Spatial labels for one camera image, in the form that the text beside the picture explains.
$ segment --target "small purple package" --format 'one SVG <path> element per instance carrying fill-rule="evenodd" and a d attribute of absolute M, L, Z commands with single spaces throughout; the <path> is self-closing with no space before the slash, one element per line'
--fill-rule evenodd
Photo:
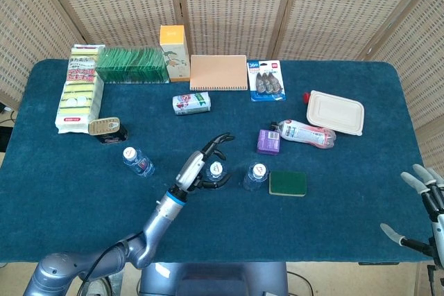
<path fill-rule="evenodd" d="M 261 154 L 277 155 L 279 153 L 279 132 L 260 130 L 257 139 L 257 152 Z"/>

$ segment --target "brown notebook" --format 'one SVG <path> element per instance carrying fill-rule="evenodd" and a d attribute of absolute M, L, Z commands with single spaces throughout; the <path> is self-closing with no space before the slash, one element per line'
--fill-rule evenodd
<path fill-rule="evenodd" d="M 247 90 L 244 55 L 191 55 L 190 90 Z"/>

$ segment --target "sponge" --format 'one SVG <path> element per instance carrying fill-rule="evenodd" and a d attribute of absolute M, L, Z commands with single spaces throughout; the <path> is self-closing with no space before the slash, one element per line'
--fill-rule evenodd
<path fill-rule="evenodd" d="M 269 192 L 273 195 L 303 197 L 307 194 L 307 175 L 291 171 L 272 171 Z"/>

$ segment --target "tin can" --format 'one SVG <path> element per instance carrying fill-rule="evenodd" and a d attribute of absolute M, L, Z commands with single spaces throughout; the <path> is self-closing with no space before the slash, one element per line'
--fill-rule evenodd
<path fill-rule="evenodd" d="M 88 133 L 94 135 L 101 143 L 116 143 L 128 138 L 128 131 L 117 117 L 90 121 Z"/>
<path fill-rule="evenodd" d="M 173 97 L 173 109 L 177 115 L 197 114 L 209 111 L 211 100 L 207 92 L 177 95 Z"/>

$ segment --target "plastic bottle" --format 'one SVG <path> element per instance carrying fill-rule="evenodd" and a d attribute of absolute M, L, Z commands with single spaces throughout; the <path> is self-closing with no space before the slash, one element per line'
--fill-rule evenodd
<path fill-rule="evenodd" d="M 207 178 L 211 182 L 217 182 L 227 174 L 221 162 L 215 161 L 206 170 Z"/>
<path fill-rule="evenodd" d="M 336 139 L 333 130 L 317 128 L 291 119 L 281 121 L 279 124 L 272 122 L 271 127 L 286 140 L 309 143 L 318 148 L 331 148 Z"/>
<path fill-rule="evenodd" d="M 153 163 L 140 149 L 125 148 L 123 162 L 139 176 L 148 177 L 154 173 Z"/>
<path fill-rule="evenodd" d="M 265 184 L 268 179 L 267 167 L 259 162 L 250 164 L 245 175 L 243 186 L 245 190 L 255 191 Z"/>

